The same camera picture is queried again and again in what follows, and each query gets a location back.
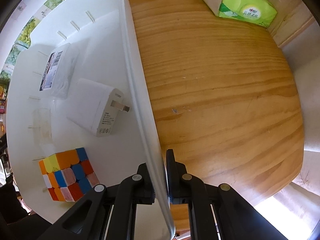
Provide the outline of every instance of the wooden table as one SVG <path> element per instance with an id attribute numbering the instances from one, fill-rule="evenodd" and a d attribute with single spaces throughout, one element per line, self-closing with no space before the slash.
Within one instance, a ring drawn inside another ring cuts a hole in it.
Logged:
<path id="1" fill-rule="evenodd" d="M 129 0 L 163 154 L 252 205 L 299 173 L 303 125 L 289 66 L 268 31 L 202 0 Z M 177 231 L 185 205 L 172 207 Z"/>

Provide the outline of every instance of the pink sticker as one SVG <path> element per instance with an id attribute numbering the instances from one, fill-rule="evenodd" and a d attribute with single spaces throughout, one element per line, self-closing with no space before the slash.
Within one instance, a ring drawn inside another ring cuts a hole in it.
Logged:
<path id="1" fill-rule="evenodd" d="M 89 174 L 89 175 L 87 176 L 87 179 L 88 179 L 91 187 L 94 187 L 94 186 L 96 186 L 96 185 L 99 184 L 99 180 L 98 180 L 98 178 L 97 178 L 97 176 L 96 176 L 95 173 Z"/>
<path id="2" fill-rule="evenodd" d="M 61 173 L 67 186 L 70 186 L 76 182 L 76 176 L 71 168 L 66 168 L 62 170 Z"/>
<path id="3" fill-rule="evenodd" d="M 68 187 L 61 187 L 60 188 L 62 195 L 64 196 L 65 200 L 67 202 L 74 202 L 75 200 L 73 199 L 70 190 L 68 189 Z"/>

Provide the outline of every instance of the white charger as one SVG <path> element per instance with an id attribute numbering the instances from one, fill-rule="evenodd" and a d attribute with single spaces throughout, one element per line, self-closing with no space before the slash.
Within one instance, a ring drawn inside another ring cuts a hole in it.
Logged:
<path id="1" fill-rule="evenodd" d="M 119 89 L 81 78 L 68 97 L 67 118 L 94 136 L 107 136 L 118 111 L 130 109 L 123 97 Z"/>

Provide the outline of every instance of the black clamp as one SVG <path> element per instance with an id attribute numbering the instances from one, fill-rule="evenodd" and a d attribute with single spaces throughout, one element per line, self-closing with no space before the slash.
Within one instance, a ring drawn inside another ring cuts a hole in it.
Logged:
<path id="1" fill-rule="evenodd" d="M 230 185 L 205 184 L 166 153 L 172 204 L 188 204 L 191 240 L 287 240 Z"/>
<path id="2" fill-rule="evenodd" d="M 143 163 L 137 174 L 118 185 L 96 185 L 38 240 L 133 240 L 137 204 L 151 205 L 154 201 L 154 189 Z"/>

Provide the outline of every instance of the barcode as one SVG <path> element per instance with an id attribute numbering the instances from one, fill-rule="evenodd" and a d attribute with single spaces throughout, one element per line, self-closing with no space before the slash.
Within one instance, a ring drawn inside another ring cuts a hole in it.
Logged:
<path id="1" fill-rule="evenodd" d="M 60 60 L 60 57 L 61 57 L 61 55 L 62 55 L 62 52 L 63 52 L 63 51 L 58 52 L 58 54 L 57 54 L 57 56 L 56 56 L 56 59 L 54 60 L 52 66 L 58 65 L 59 60 Z"/>

